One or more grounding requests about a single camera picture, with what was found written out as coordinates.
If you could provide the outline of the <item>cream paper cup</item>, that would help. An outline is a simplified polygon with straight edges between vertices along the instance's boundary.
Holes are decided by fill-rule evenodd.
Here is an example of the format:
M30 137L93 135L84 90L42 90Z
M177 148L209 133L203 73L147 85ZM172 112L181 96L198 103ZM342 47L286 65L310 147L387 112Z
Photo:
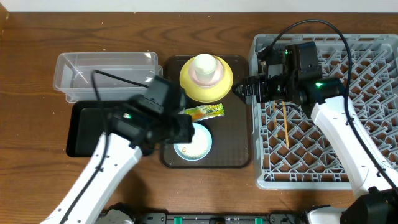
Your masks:
M216 59L210 54L199 54L193 60L193 69L198 79L202 81L211 80L216 67Z

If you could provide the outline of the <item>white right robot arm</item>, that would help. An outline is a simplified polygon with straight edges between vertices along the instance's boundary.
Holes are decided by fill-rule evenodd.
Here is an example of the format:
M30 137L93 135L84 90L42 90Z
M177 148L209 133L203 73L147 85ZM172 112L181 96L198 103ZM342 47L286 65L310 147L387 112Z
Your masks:
M397 223L397 171L360 122L339 78L300 79L277 75L245 78L232 87L245 104L290 101L300 106L326 136L343 166L355 201L306 213L307 223Z

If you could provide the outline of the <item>green yellow snack wrapper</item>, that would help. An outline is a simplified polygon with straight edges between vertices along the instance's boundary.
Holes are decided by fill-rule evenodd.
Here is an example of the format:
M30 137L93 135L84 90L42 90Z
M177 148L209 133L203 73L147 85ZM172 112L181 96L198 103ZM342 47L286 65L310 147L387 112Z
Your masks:
M210 118L224 116L224 107L222 103L217 105L201 105L186 109L185 114L190 115L193 122L199 122Z

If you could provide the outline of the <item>light blue bowl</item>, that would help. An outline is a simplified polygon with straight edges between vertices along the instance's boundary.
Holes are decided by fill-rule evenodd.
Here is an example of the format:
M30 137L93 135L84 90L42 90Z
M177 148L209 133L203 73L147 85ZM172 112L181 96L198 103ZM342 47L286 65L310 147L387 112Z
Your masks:
M211 150L212 136L209 130L201 124L194 123L194 135L191 143L174 144L174 150L178 156L186 161L198 161L204 158Z

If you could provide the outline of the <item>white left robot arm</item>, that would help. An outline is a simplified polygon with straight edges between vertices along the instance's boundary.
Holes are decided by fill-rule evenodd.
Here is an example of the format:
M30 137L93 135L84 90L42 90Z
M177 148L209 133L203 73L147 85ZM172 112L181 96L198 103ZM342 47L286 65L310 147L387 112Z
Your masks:
M124 176L156 144L191 142L193 124L184 107L184 96L138 95L119 105L83 172L44 223L94 223Z

